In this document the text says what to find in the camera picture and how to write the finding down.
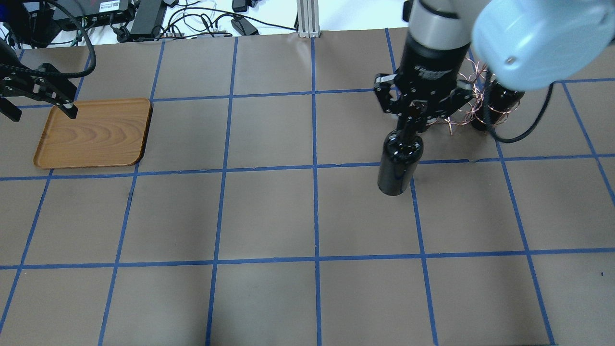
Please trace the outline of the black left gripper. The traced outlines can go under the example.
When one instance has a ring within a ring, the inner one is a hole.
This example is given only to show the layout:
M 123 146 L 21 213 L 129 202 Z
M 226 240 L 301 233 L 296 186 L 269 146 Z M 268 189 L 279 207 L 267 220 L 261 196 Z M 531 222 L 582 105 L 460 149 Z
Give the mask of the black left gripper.
M 71 120 L 75 120 L 78 107 L 74 104 L 77 87 L 66 77 L 29 76 L 24 73 L 1 71 L 1 96 L 28 97 L 36 101 L 57 104 Z M 0 112 L 9 120 L 18 122 L 22 110 L 7 99 L 0 99 Z

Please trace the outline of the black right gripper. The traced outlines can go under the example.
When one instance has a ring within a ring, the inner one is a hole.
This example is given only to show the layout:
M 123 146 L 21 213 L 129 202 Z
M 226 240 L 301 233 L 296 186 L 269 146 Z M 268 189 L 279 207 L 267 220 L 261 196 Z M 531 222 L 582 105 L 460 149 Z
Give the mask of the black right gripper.
M 475 97 L 474 84 L 457 77 L 469 47 L 466 44 L 437 50 L 406 43 L 397 74 L 375 75 L 374 92 L 381 110 L 386 114 L 402 113 L 400 102 L 391 92 L 397 76 L 397 87 L 404 99 L 424 103 L 426 117 L 452 116 Z

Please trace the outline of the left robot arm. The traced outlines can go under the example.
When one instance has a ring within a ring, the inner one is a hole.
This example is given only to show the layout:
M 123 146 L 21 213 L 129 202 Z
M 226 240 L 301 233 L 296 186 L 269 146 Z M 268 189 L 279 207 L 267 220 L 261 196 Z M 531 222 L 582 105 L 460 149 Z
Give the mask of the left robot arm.
M 11 103 L 9 97 L 43 101 L 58 107 L 71 120 L 77 117 L 78 108 L 74 105 L 77 88 L 70 82 L 68 74 L 60 72 L 51 63 L 43 63 L 36 69 L 28 68 L 6 41 L 1 42 L 0 62 L 0 111 L 9 120 L 18 122 L 22 116 L 22 110 Z

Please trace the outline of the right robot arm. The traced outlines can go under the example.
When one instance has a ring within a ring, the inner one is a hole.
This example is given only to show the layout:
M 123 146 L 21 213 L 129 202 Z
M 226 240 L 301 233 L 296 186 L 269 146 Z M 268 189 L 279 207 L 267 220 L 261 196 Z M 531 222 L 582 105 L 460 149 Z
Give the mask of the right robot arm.
M 419 105 L 428 121 L 473 98 L 458 72 L 468 49 L 503 87 L 532 91 L 589 65 L 614 39 L 612 0 L 407 0 L 407 36 L 394 74 L 375 77 L 383 112 Z

